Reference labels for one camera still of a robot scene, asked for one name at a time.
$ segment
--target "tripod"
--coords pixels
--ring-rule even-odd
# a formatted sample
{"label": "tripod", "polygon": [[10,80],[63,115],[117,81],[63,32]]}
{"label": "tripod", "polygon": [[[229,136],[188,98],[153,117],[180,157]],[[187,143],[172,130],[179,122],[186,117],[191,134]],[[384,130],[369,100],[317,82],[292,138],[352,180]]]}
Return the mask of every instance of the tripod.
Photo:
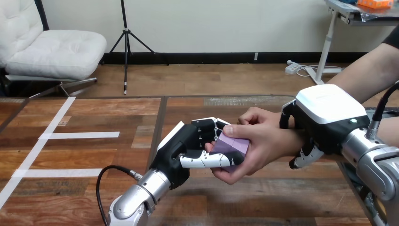
{"label": "tripod", "polygon": [[[124,90],[124,94],[126,95],[128,93],[128,58],[129,58],[129,56],[133,55],[132,52],[130,51],[129,35],[133,36],[133,38],[135,38],[137,41],[139,41],[144,47],[146,47],[154,55],[155,55],[155,52],[150,47],[148,47],[144,42],[142,42],[138,37],[136,37],[128,29],[128,23],[126,22],[125,3],[123,2],[123,0],[120,0],[120,4],[122,6],[123,24],[125,26],[125,29],[122,31],[122,35],[119,37],[118,41],[116,41],[116,43],[112,47],[110,53],[112,53],[114,51],[115,47],[119,44],[120,40],[123,38],[123,36],[125,36],[125,90]],[[165,62],[165,64],[169,66],[169,62],[165,59],[165,57],[162,57],[162,59]]]}

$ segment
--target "human hand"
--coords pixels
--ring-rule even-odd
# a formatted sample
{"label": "human hand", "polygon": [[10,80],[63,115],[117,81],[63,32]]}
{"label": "human hand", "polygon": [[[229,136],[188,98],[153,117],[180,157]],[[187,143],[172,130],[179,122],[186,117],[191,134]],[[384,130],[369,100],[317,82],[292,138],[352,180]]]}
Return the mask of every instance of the human hand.
{"label": "human hand", "polygon": [[[241,125],[268,124],[280,128],[281,112],[274,113],[259,107],[250,107],[247,112],[238,118]],[[290,118],[289,127],[294,127],[294,118]]]}
{"label": "human hand", "polygon": [[[245,175],[252,175],[272,161],[283,156],[295,156],[304,142],[297,130],[278,129],[268,124],[225,126],[223,133],[232,138],[249,139],[250,145],[244,161],[233,173],[213,168],[214,176],[227,184],[234,184]],[[214,143],[205,144],[211,152]]]}

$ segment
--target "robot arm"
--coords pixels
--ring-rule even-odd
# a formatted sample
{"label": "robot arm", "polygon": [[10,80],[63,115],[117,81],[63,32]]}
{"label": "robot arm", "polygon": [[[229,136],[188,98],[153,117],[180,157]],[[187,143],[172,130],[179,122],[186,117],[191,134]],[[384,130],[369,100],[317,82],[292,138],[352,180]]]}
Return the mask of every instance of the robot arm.
{"label": "robot arm", "polygon": [[308,135],[300,153],[289,164],[292,169],[304,167],[324,154],[343,156],[385,208],[377,211],[373,205],[375,225],[399,226],[399,149],[389,147],[376,136],[379,114],[382,115],[387,99],[382,99],[383,105],[380,102],[370,122],[364,107],[339,87],[310,87],[283,106],[280,127],[287,129],[292,115],[295,128],[304,129]]}
{"label": "robot arm", "polygon": [[110,226],[145,226],[165,194],[182,185],[191,168],[217,168],[239,165],[244,161],[240,152],[207,153],[205,143],[216,141],[224,125],[216,118],[193,120],[192,124],[180,122],[161,141],[150,170],[141,176],[129,175],[138,181],[127,192],[114,200],[108,212]]}

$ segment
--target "white desk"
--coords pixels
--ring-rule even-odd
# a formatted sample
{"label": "white desk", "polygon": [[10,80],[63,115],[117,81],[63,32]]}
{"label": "white desk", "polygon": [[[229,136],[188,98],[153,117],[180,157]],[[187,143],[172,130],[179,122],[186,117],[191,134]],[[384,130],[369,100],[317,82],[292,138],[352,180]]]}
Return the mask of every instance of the white desk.
{"label": "white desk", "polygon": [[324,0],[328,5],[328,11],[332,14],[330,28],[328,30],[326,41],[324,42],[323,51],[321,52],[321,58],[317,71],[313,68],[306,67],[307,73],[310,75],[312,80],[317,84],[321,85],[324,82],[321,80],[321,76],[324,73],[339,73],[341,69],[325,69],[326,60],[330,51],[331,41],[334,35],[335,22],[337,18],[350,26],[395,26],[399,24],[399,18],[383,20],[375,19],[367,22],[362,22],[360,17],[359,9],[351,4],[340,2],[339,0]]}

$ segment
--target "black sleeve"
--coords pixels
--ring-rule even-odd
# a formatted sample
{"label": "black sleeve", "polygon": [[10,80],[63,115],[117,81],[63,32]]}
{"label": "black sleeve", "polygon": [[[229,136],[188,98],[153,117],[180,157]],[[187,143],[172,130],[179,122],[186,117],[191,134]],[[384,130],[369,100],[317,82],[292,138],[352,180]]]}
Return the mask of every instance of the black sleeve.
{"label": "black sleeve", "polygon": [[399,25],[395,29],[393,29],[393,31],[383,41],[383,43],[399,49]]}

